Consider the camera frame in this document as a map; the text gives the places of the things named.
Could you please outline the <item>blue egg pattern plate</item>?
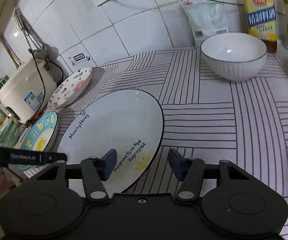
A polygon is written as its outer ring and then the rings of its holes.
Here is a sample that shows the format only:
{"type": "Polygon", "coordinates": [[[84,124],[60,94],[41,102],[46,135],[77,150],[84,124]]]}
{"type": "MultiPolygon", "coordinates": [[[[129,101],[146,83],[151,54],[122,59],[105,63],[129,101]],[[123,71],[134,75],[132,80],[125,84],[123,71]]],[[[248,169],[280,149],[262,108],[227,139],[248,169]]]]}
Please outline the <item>blue egg pattern plate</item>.
{"type": "Polygon", "coordinates": [[[58,115],[55,111],[45,113],[24,137],[20,149],[50,151],[58,132],[58,115]]]}

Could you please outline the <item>large white plate with text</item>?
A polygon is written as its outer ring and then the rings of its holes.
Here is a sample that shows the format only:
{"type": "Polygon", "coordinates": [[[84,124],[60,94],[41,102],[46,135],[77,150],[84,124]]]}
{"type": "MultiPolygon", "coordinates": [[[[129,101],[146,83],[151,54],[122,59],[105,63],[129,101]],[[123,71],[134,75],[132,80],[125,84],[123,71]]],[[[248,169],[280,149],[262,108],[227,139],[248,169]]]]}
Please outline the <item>large white plate with text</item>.
{"type": "Polygon", "coordinates": [[[119,90],[81,111],[57,151],[68,156],[68,164],[79,164],[115,149],[117,163],[103,183],[112,196],[131,188],[149,169],[161,145],[164,123],[162,107],[154,96],[138,89],[119,90]]]}

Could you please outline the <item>lovely bear carrot plate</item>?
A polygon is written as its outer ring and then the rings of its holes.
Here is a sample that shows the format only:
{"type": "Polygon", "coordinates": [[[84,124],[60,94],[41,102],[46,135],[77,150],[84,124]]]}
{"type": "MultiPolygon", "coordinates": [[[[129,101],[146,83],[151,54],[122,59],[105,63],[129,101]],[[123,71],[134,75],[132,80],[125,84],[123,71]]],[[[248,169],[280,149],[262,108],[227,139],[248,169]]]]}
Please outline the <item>lovely bear carrot plate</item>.
{"type": "Polygon", "coordinates": [[[47,109],[54,111],[71,105],[86,89],[92,77],[92,68],[79,69],[67,77],[52,94],[47,109]]]}

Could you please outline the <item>white ribbed bowl dark rim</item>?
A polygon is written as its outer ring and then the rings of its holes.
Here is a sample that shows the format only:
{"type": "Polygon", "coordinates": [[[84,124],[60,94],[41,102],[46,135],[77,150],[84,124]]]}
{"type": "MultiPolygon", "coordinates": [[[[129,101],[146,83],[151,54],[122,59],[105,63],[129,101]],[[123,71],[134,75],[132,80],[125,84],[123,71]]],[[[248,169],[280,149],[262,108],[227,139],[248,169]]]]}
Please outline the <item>white ribbed bowl dark rim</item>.
{"type": "Polygon", "coordinates": [[[238,32],[206,38],[200,45],[206,64],[217,75],[233,82],[255,77],[267,59],[267,46],[259,38],[238,32]]]}

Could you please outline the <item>white rice cooker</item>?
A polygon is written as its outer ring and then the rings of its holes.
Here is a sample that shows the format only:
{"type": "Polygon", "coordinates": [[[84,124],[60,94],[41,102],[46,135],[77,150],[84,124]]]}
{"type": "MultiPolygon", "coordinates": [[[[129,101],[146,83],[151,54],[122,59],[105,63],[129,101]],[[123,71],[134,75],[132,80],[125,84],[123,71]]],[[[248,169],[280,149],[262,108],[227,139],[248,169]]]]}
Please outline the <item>white rice cooker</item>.
{"type": "Polygon", "coordinates": [[[57,88],[44,60],[28,60],[0,89],[0,101],[20,123],[43,110],[57,88]]]}

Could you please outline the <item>striped white table mat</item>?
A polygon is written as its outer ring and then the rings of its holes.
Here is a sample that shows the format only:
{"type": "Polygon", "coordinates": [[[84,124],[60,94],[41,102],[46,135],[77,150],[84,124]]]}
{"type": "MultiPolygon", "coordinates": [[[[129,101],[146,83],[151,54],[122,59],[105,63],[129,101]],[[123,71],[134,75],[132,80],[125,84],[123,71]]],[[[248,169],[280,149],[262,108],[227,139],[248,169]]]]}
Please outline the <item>striped white table mat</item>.
{"type": "MultiPolygon", "coordinates": [[[[175,193],[180,183],[167,163],[175,148],[185,157],[216,164],[228,159],[282,195],[288,204],[288,61],[267,56],[252,79],[216,75],[192,48],[149,51],[93,69],[82,96],[59,112],[54,151],[72,143],[75,117],[92,102],[124,89],[140,89],[162,106],[161,146],[145,159],[129,193],[175,193]]],[[[288,239],[288,219],[281,231],[288,239]]]]}

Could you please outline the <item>hanging metal utensils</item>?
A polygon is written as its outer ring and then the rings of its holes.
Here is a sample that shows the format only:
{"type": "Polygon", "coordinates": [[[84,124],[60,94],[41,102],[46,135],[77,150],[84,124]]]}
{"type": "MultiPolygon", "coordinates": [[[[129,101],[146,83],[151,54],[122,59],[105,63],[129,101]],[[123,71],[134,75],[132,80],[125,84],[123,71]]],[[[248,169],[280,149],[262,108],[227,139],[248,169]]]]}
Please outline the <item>hanging metal utensils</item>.
{"type": "Polygon", "coordinates": [[[44,60],[46,62],[49,59],[48,47],[34,31],[32,25],[29,24],[19,7],[13,9],[13,20],[17,28],[24,35],[28,45],[28,52],[32,54],[36,60],[44,60]]]}

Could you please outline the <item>clear plastic salt bag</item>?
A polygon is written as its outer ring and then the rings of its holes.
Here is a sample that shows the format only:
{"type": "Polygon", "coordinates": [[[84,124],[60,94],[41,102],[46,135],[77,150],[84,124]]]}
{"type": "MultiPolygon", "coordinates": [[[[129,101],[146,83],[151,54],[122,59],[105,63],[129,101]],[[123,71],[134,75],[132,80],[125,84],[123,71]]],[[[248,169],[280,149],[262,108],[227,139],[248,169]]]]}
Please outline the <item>clear plastic salt bag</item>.
{"type": "Polygon", "coordinates": [[[182,0],[180,2],[190,24],[195,45],[208,37],[229,32],[223,0],[182,0]]]}

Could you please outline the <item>yellow label cooking wine bottle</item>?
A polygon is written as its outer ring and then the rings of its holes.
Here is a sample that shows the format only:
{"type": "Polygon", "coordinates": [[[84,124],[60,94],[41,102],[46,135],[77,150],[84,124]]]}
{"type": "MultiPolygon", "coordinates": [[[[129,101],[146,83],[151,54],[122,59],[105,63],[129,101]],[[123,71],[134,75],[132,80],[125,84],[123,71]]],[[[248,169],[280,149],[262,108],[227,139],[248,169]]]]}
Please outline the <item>yellow label cooking wine bottle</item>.
{"type": "Polygon", "coordinates": [[[277,19],[274,0],[243,0],[248,33],[261,39],[269,53],[277,51],[277,19]]]}

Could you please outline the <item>wall warning sticker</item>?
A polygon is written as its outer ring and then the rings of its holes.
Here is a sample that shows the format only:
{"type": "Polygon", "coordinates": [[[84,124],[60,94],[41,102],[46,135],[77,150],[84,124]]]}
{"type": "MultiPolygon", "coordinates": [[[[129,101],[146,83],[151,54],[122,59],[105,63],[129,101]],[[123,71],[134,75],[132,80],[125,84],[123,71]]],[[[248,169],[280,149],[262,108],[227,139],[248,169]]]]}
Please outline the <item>wall warning sticker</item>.
{"type": "Polygon", "coordinates": [[[90,56],[85,56],[83,53],[79,53],[73,57],[69,57],[69,60],[74,67],[83,62],[88,63],[90,59],[90,56]]]}

